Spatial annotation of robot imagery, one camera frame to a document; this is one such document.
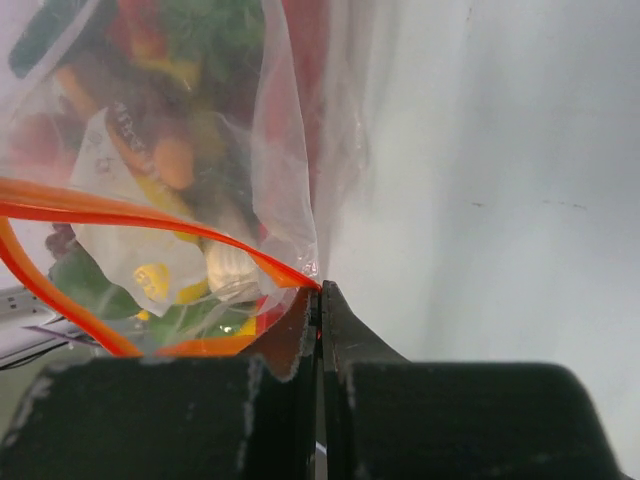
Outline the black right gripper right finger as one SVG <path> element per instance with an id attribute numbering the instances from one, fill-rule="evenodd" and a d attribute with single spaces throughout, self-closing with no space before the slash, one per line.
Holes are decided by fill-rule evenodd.
<path id="1" fill-rule="evenodd" d="M 412 362 L 321 293 L 332 479 L 620 479 L 595 406 L 567 368 Z"/>

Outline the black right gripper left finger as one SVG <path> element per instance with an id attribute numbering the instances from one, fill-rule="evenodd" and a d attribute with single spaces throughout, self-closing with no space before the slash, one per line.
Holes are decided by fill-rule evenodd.
<path id="1" fill-rule="evenodd" d="M 5 479 L 310 479 L 317 292 L 232 357 L 53 363 L 1 444 Z"/>

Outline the clear zip bag orange zipper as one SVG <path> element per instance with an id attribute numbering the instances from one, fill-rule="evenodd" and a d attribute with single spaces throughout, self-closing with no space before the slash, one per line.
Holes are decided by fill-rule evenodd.
<path id="1" fill-rule="evenodd" d="M 319 288 L 372 1 L 5 1 L 1 259 L 107 352 L 232 355 Z"/>

